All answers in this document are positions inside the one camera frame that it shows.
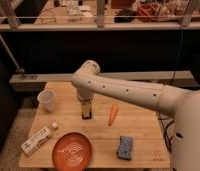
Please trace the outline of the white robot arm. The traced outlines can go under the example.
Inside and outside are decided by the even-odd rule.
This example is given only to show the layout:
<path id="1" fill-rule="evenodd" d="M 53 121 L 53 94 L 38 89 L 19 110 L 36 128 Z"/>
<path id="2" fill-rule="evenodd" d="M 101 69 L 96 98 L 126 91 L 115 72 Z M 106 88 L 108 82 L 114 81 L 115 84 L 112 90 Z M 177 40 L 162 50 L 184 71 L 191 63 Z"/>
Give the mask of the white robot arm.
<path id="1" fill-rule="evenodd" d="M 93 93 L 122 100 L 171 117 L 175 123 L 170 168 L 172 171 L 200 171 L 200 90 L 106 78 L 100 66 L 85 61 L 71 77 L 80 101 Z"/>

